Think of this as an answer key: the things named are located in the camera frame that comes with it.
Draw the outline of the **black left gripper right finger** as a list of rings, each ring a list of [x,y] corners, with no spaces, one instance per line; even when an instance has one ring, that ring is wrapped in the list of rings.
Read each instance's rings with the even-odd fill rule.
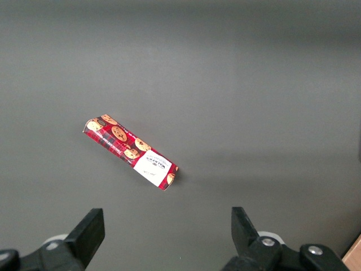
[[[232,207],[231,236],[237,256],[223,270],[348,270],[327,246],[306,243],[295,251],[270,235],[261,236],[242,207]]]

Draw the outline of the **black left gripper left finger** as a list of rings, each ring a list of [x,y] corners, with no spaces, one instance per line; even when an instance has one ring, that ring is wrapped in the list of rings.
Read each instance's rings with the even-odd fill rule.
[[[85,270],[104,237],[103,210],[93,208],[69,234],[49,238],[26,256],[1,250],[1,270]]]

